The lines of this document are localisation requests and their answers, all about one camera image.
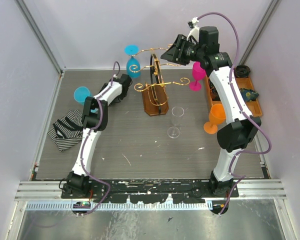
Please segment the light blue wine glass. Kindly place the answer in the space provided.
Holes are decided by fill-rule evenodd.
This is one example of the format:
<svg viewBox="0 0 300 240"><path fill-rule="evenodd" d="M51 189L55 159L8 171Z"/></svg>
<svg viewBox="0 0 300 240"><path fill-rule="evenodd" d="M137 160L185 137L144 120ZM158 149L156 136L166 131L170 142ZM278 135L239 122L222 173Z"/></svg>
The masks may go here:
<svg viewBox="0 0 300 240"><path fill-rule="evenodd" d="M141 75L141 67L139 61L135 57L139 52L138 46L134 44L127 45L124 49L124 52L130 57L126 63L126 71L128 75L132 79L139 78Z"/></svg>
<svg viewBox="0 0 300 240"><path fill-rule="evenodd" d="M90 90L85 86L78 87L73 93L74 100L80 105L84 105L86 98L91 96Z"/></svg>

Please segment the magenta plastic wine glass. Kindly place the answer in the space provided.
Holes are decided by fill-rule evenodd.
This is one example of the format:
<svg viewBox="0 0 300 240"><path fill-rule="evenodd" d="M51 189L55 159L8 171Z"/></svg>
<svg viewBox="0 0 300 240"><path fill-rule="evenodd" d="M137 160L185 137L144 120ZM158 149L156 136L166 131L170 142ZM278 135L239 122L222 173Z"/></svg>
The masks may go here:
<svg viewBox="0 0 300 240"><path fill-rule="evenodd" d="M189 88L194 92L198 92L202 88L200 81L206 77L206 71L201 68L201 64L197 61L192 66L192 77L194 81L189 84Z"/></svg>

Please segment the light blue front wine glass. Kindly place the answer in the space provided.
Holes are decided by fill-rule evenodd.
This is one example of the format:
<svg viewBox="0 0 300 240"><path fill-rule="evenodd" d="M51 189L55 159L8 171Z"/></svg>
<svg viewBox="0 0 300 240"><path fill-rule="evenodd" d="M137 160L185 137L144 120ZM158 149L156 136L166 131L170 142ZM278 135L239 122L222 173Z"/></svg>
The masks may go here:
<svg viewBox="0 0 300 240"><path fill-rule="evenodd" d="M73 93L74 100L80 105L84 105L86 98L91 96L90 90L85 86L78 87Z"/></svg>

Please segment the clear glass wine glass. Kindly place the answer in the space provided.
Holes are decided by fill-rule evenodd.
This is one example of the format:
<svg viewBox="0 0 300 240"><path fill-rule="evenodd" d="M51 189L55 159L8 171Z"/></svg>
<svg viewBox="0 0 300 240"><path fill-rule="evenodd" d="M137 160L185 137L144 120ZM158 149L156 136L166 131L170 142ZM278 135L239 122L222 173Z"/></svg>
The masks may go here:
<svg viewBox="0 0 300 240"><path fill-rule="evenodd" d="M183 120L183 116L185 114L185 111L182 107L175 106L171 110L171 124L172 126L168 128L167 135L171 139L176 139L180 136L180 125Z"/></svg>

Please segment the orange plastic wine glass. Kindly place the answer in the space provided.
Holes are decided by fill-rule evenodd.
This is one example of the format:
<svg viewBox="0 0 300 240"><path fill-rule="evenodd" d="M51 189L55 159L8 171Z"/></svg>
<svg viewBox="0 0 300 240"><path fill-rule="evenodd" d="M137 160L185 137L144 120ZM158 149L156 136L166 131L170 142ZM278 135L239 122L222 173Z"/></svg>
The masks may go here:
<svg viewBox="0 0 300 240"><path fill-rule="evenodd" d="M222 104L214 104L208 115L209 121L203 125L203 129L208 134L215 134L218 131L218 125L226 120L226 113Z"/></svg>

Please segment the black white striped bag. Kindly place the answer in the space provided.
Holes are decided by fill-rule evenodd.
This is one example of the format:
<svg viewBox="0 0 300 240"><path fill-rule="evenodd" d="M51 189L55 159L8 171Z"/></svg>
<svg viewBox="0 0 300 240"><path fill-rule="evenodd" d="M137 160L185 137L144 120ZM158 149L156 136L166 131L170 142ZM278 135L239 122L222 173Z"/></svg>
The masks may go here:
<svg viewBox="0 0 300 240"><path fill-rule="evenodd" d="M82 112L78 109L71 109L65 116L52 124L47 136L60 152L64 152L82 141L82 116Z"/></svg>

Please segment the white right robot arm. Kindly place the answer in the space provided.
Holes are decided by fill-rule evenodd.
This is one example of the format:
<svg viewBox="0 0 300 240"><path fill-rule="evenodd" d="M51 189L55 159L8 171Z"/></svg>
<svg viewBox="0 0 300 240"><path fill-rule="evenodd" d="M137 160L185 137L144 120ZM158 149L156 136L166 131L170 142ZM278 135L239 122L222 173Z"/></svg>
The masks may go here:
<svg viewBox="0 0 300 240"><path fill-rule="evenodd" d="M238 158L254 139L262 122L245 105L232 73L232 61L228 53L220 51L218 29L204 26L197 33L197 38L178 34L161 59L183 66L191 61L198 62L218 93L226 125L217 131L220 153L208 187L213 196L221 197L232 188Z"/></svg>

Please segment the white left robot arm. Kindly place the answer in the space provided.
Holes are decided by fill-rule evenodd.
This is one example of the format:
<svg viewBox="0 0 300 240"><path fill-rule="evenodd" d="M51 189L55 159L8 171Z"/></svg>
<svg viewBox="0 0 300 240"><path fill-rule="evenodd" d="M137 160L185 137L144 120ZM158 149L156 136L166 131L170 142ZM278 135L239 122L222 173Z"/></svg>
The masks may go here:
<svg viewBox="0 0 300 240"><path fill-rule="evenodd" d="M95 96L85 99L82 112L82 141L75 164L66 178L62 190L85 198L90 193L91 164L97 141L108 124L108 107L115 100L123 100L132 79L127 74L114 76Z"/></svg>

